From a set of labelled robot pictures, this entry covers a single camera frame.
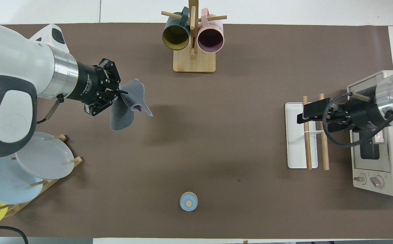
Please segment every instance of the gray cloth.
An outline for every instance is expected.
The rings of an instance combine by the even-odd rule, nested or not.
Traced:
[[[134,120],[135,111],[143,109],[149,116],[153,116],[144,101],[145,87],[138,79],[120,85],[119,89],[128,92],[128,94],[121,93],[121,96],[111,106],[112,130],[122,130],[129,127]]]

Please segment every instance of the mug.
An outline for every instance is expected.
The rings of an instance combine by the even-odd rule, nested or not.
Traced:
[[[184,7],[183,11],[175,12],[181,15],[181,19],[169,17],[165,29],[163,30],[162,39],[165,45],[172,50],[182,50],[189,44],[190,24],[189,8]]]
[[[210,14],[207,8],[202,9],[201,23],[198,30],[198,47],[206,53],[216,53],[224,45],[222,20],[207,20]]]

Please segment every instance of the white plate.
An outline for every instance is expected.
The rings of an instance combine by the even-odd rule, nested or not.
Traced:
[[[30,184],[40,182],[20,168],[16,161],[9,158],[14,155],[0,158],[0,203],[19,204],[31,201],[40,193],[43,185],[29,187]]]
[[[59,139],[42,132],[35,132],[31,140],[16,153],[19,165],[26,172],[42,179],[60,179],[74,168],[73,154]]]
[[[285,104],[286,153],[289,168],[306,168],[305,131],[303,124],[297,124],[297,115],[303,112],[301,102]],[[315,122],[309,122],[309,131],[315,130]],[[318,167],[317,135],[311,138],[312,168]]]

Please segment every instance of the dark teal mug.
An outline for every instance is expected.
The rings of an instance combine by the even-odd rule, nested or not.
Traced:
[[[172,50],[182,50],[189,44],[190,23],[189,8],[184,7],[183,11],[175,12],[181,15],[181,19],[169,17],[165,29],[163,30],[162,39],[165,45]]]

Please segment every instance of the mug handle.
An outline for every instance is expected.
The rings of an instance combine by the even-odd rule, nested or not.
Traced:
[[[209,9],[208,8],[204,8],[202,9],[202,15],[201,15],[201,22],[202,22],[202,26],[204,27],[209,27],[209,20],[207,19],[209,17],[210,13],[209,13]]]
[[[189,8],[184,7],[183,11],[181,11],[181,20],[179,25],[185,26],[188,19],[189,19]]]

